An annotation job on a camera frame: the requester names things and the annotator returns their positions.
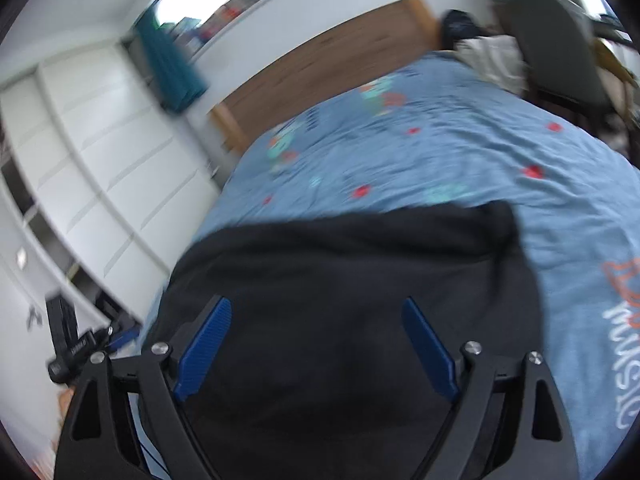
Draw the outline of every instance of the blue duvet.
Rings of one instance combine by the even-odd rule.
[[[261,136],[198,236],[497,199],[537,271],[543,352],[593,479],[640,410],[640,178],[583,130],[429,54]]]

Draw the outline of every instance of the dark clothing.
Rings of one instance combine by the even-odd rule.
[[[541,348],[535,277],[510,207],[453,205],[228,228],[196,243],[146,346],[213,294],[231,329],[188,419],[223,480],[405,480],[449,404],[401,324],[407,296],[460,346]]]

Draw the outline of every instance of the wooden headboard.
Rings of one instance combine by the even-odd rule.
[[[312,38],[261,70],[210,112],[231,149],[338,94],[411,63],[440,43],[423,0],[400,0]]]

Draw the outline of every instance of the teal curtain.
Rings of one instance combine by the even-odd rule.
[[[149,8],[136,23],[146,59],[155,76],[167,109],[180,113],[207,89],[172,38],[160,29],[153,8]]]

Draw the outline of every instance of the gray chair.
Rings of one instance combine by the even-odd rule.
[[[596,68],[588,16],[569,0],[511,0],[506,6],[540,97],[587,117],[596,136],[613,106]]]

